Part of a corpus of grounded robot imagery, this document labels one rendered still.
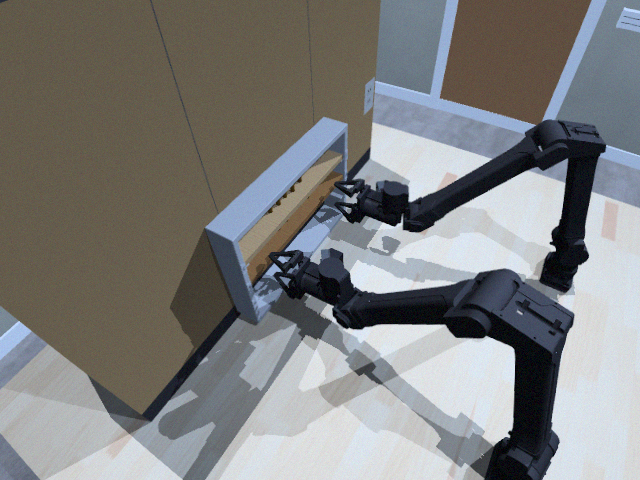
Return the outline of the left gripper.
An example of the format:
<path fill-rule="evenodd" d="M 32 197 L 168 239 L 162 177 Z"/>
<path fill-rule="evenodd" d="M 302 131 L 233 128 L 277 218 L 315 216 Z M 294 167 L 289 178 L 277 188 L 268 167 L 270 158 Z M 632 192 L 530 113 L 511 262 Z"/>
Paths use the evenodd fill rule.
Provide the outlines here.
<path fill-rule="evenodd" d="M 280 262 L 275 256 L 291 257 L 287 262 Z M 282 286 L 287 295 L 294 299 L 301 299 L 305 293 L 318 299 L 318 293 L 320 287 L 320 279 L 315 278 L 304 272 L 309 265 L 310 258 L 304 257 L 303 252 L 300 250 L 292 250 L 286 252 L 271 252 L 268 257 L 279 267 L 282 272 L 276 272 L 273 276 Z M 294 267 L 298 264 L 298 270 Z M 300 266 L 299 266 L 300 265 Z M 294 270 L 292 273 L 287 273 L 290 268 Z M 287 285 L 282 281 L 281 277 L 291 279 Z"/>

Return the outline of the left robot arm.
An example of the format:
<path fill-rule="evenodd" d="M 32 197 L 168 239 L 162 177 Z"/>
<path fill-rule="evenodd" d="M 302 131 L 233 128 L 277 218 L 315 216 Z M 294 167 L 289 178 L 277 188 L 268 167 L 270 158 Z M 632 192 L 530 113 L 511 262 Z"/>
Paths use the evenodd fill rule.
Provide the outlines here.
<path fill-rule="evenodd" d="M 330 248 L 321 250 L 319 265 L 310 262 L 304 272 L 320 279 L 318 299 L 334 306 L 333 317 L 345 329 L 446 325 L 456 338 L 488 336 L 511 346 L 513 428 L 500 442 L 489 480 L 542 480 L 560 443 L 551 421 L 561 355 L 575 315 L 516 272 L 497 270 L 452 285 L 374 293 L 354 287 L 343 253 Z"/>

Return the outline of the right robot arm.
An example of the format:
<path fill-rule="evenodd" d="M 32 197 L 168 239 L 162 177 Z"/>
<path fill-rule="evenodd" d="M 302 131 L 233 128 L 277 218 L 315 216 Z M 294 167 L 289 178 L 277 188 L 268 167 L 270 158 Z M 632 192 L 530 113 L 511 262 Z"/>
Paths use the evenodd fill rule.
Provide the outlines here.
<path fill-rule="evenodd" d="M 568 159 L 561 220 L 549 242 L 556 251 L 547 254 L 541 276 L 543 282 L 568 291 L 578 265 L 589 258 L 584 243 L 585 224 L 597 161 L 600 153 L 605 153 L 606 143 L 595 125 L 563 120 L 545 120 L 526 131 L 525 136 L 503 154 L 413 202 L 409 202 L 408 185 L 388 180 L 377 181 L 376 191 L 371 189 L 365 197 L 382 203 L 378 221 L 395 227 L 403 214 L 403 230 L 419 233 L 452 210 L 525 171 L 537 166 L 545 171 Z"/>

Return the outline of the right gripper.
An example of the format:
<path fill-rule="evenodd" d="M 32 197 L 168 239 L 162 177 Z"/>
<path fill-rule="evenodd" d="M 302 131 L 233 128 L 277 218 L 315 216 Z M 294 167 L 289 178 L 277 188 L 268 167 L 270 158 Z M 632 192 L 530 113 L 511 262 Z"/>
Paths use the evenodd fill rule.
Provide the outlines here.
<path fill-rule="evenodd" d="M 341 185 L 354 185 L 353 188 L 345 188 Z M 344 215 L 344 217 L 348 220 L 348 222 L 354 224 L 354 222 L 360 223 L 365 216 L 378 220 L 377 216 L 380 212 L 378 207 L 382 207 L 382 203 L 377 202 L 375 200 L 369 199 L 365 197 L 367 193 L 371 190 L 370 185 L 365 185 L 365 180 L 363 179 L 355 179 L 350 181 L 336 181 L 334 186 L 345 193 L 347 196 L 352 198 L 355 193 L 360 193 L 357 195 L 357 203 L 345 203 L 345 202 L 336 202 L 334 205 L 338 208 L 338 210 Z M 352 211 L 348 214 L 341 206 L 345 206 L 351 208 Z"/>

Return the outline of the light blue rectangular rack frame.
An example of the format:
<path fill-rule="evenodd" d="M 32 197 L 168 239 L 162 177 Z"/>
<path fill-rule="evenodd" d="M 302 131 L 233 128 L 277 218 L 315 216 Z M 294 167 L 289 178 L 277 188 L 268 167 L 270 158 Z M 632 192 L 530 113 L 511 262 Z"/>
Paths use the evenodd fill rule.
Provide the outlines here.
<path fill-rule="evenodd" d="M 328 150 L 343 154 L 343 161 L 333 171 L 343 174 L 342 181 L 347 181 L 347 132 L 348 124 L 323 117 L 205 227 L 237 311 L 257 323 L 284 292 L 273 276 L 282 271 L 274 263 L 249 293 L 250 279 L 241 269 L 244 260 L 238 241 L 337 139 Z M 343 197 L 329 195 L 284 252 L 300 250 L 304 257 L 312 257 L 344 216 L 334 204 L 346 203 L 346 197 L 337 187 L 332 192 Z M 254 309 L 255 296 L 259 300 Z"/>

